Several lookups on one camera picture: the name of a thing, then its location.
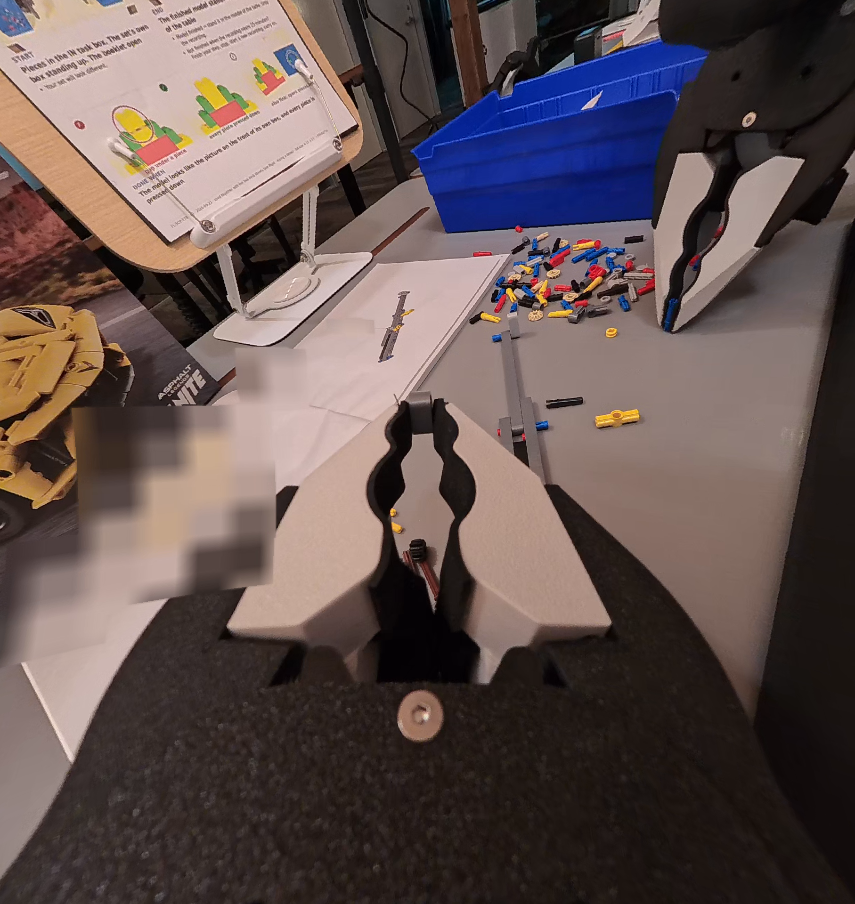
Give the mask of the blue plastic bin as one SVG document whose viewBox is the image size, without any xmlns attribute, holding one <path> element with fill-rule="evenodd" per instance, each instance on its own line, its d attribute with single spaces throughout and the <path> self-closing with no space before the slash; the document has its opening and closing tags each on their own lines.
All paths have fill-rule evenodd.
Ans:
<svg viewBox="0 0 855 904">
<path fill-rule="evenodd" d="M 469 107 L 413 151 L 444 230 L 650 220 L 664 132 L 706 55 L 656 40 Z"/>
</svg>

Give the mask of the grey and black lego beam assembly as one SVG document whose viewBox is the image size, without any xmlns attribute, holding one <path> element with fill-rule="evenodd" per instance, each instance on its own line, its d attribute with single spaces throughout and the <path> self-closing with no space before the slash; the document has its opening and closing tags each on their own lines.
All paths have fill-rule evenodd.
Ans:
<svg viewBox="0 0 855 904">
<path fill-rule="evenodd" d="M 501 444 L 516 458 L 520 458 L 543 483 L 546 472 L 537 436 L 534 404 L 522 388 L 514 342 L 521 336 L 517 311 L 506 318 L 507 328 L 494 338 L 501 344 L 501 361 L 508 414 L 499 420 Z"/>
</svg>

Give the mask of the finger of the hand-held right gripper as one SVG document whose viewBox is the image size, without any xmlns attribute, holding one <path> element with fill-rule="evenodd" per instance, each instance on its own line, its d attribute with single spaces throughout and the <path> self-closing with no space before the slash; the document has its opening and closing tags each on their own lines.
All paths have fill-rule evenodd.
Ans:
<svg viewBox="0 0 855 904">
<path fill-rule="evenodd" d="M 670 299 L 682 300 L 673 332 L 700 314 L 759 254 L 757 242 L 804 164 L 803 158 L 777 155 L 739 175 L 728 194 L 724 231 L 703 255 L 696 280 L 681 297 L 686 266 L 680 265 L 677 289 L 670 290 Z M 673 175 L 685 185 L 678 186 L 679 192 L 670 200 L 670 268 L 680 263 L 683 253 L 682 218 L 703 201 L 715 168 L 705 155 L 677 158 Z"/>
<path fill-rule="evenodd" d="M 711 242 L 723 217 L 731 177 L 733 153 L 679 153 L 671 173 L 659 218 L 654 227 L 655 299 L 662 329 L 682 329 L 697 316 L 733 278 L 729 252 L 729 231 L 700 259 L 700 270 L 685 292 L 689 261 L 700 251 L 702 223 L 710 230 Z"/>
</svg>

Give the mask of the dark dotted surface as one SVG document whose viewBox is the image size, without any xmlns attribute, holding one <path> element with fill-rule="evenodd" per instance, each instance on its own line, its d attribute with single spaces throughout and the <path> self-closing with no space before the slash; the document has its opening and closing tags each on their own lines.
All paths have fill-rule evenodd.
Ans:
<svg viewBox="0 0 855 904">
<path fill-rule="evenodd" d="M 855 219 L 755 729 L 784 795 L 855 898 Z"/>
</svg>

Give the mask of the lego instruction booklet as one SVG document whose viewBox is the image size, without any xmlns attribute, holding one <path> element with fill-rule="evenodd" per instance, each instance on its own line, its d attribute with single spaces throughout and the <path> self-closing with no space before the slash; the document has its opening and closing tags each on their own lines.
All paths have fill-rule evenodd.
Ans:
<svg viewBox="0 0 855 904">
<path fill-rule="evenodd" d="M 179 415 L 182 465 L 138 472 L 139 502 L 82 522 L 76 553 L 42 566 L 35 586 L 56 608 L 50 639 L 31 642 L 23 670 L 69 763 L 129 650 L 165 603 L 150 592 L 261 581 L 228 541 L 263 551 L 263 491 L 307 476 L 429 371 L 489 288 L 500 256 L 377 264 L 300 348 L 244 346 L 236 388 L 219 405 Z"/>
</svg>

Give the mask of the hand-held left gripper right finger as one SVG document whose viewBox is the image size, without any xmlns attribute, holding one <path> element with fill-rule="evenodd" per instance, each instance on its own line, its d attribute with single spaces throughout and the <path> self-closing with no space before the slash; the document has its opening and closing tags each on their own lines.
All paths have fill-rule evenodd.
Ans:
<svg viewBox="0 0 855 904">
<path fill-rule="evenodd" d="M 472 680 L 489 682 L 514 647 L 604 635 L 610 616 L 541 478 L 442 400 L 433 445 L 454 516 L 437 611 L 478 646 Z"/>
</svg>

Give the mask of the pile of mixed small lego pieces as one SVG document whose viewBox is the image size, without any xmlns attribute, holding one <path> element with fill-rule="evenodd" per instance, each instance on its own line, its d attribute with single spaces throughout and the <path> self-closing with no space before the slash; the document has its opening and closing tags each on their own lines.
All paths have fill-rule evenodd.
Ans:
<svg viewBox="0 0 855 904">
<path fill-rule="evenodd" d="M 499 236 L 504 267 L 471 324 L 500 330 L 517 315 L 580 323 L 653 300 L 652 231 L 638 223 L 517 226 Z"/>
</svg>

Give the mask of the wooden post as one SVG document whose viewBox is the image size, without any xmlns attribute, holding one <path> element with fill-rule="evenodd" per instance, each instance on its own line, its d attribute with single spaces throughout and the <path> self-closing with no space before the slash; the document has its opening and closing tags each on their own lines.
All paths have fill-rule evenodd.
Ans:
<svg viewBox="0 0 855 904">
<path fill-rule="evenodd" d="M 488 87 L 478 6 L 476 1 L 449 1 L 448 5 L 464 105 L 471 107 Z"/>
</svg>

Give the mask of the lego box with yellow car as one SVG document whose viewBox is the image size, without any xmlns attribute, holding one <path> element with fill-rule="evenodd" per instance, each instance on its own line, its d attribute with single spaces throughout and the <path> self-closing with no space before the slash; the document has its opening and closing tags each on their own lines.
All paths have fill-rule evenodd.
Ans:
<svg viewBox="0 0 855 904">
<path fill-rule="evenodd" d="M 130 293 L 0 310 L 0 594 L 17 537 L 74 529 L 73 409 L 205 404 L 217 380 Z"/>
</svg>

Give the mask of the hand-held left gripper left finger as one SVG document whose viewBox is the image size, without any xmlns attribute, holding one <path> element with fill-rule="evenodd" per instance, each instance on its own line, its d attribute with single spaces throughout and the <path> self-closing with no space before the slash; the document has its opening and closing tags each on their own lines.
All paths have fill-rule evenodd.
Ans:
<svg viewBox="0 0 855 904">
<path fill-rule="evenodd" d="M 376 679 L 379 627 L 367 585 L 384 522 L 366 489 L 389 452 L 386 427 L 398 410 L 384 410 L 301 483 L 275 533 L 273 581 L 245 590 L 228 622 L 232 635 L 326 646 L 355 679 Z"/>
</svg>

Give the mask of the printed instruction sheet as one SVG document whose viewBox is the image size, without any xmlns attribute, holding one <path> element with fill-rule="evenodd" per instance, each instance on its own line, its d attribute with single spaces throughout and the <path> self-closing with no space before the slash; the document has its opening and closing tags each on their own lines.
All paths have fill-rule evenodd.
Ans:
<svg viewBox="0 0 855 904">
<path fill-rule="evenodd" d="M 0 69 L 162 240 L 358 127 L 276 1 L 0 1 Z"/>
</svg>

